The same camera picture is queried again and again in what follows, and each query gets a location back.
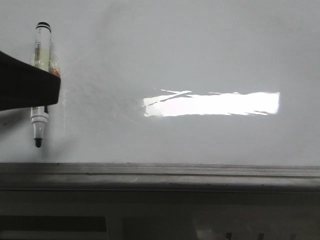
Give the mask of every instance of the white surface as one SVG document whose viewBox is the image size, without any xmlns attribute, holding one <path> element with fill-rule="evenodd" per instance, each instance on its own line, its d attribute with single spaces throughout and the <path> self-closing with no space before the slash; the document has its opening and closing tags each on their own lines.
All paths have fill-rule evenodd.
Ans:
<svg viewBox="0 0 320 240">
<path fill-rule="evenodd" d="M 0 0 L 0 49 L 29 63 L 36 24 L 48 22 L 62 71 L 43 147 L 29 109 L 4 111 L 0 161 L 318 166 L 319 9 L 303 0 Z M 279 93 L 279 109 L 146 117 L 144 99 L 163 89 Z"/>
</svg>

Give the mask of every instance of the black marker tip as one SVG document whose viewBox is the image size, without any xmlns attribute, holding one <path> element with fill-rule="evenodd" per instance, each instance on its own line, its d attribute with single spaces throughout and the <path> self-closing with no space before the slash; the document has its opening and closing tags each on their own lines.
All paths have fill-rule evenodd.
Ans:
<svg viewBox="0 0 320 240">
<path fill-rule="evenodd" d="M 42 143 L 42 139 L 41 138 L 35 138 L 34 139 L 34 143 L 35 143 L 35 146 L 37 148 L 40 148 L 41 147 L 41 143 Z"/>
</svg>

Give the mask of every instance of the black object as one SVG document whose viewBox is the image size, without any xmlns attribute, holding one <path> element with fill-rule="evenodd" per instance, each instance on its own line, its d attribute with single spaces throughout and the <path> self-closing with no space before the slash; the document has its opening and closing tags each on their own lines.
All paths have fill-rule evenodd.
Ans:
<svg viewBox="0 0 320 240">
<path fill-rule="evenodd" d="M 106 232 L 104 216 L 0 216 L 0 231 Z"/>
<path fill-rule="evenodd" d="M 37 29 L 37 28 L 46 28 L 46 29 L 49 29 L 49 31 L 50 31 L 50 33 L 51 33 L 51 27 L 50 27 L 50 25 L 49 25 L 48 23 L 44 22 L 44 21 L 39 22 L 39 23 L 36 25 L 35 29 Z"/>
<path fill-rule="evenodd" d="M 227 232 L 225 237 L 226 237 L 227 240 L 232 240 L 232 232 Z"/>
<path fill-rule="evenodd" d="M 61 79 L 0 51 L 0 111 L 56 104 Z"/>
<path fill-rule="evenodd" d="M 264 233 L 259 233 L 258 240 L 264 240 L 264 239 L 265 239 L 265 234 Z"/>
<path fill-rule="evenodd" d="M 41 138 L 35 138 L 34 139 L 34 144 L 37 148 L 41 147 L 42 139 Z"/>
</svg>

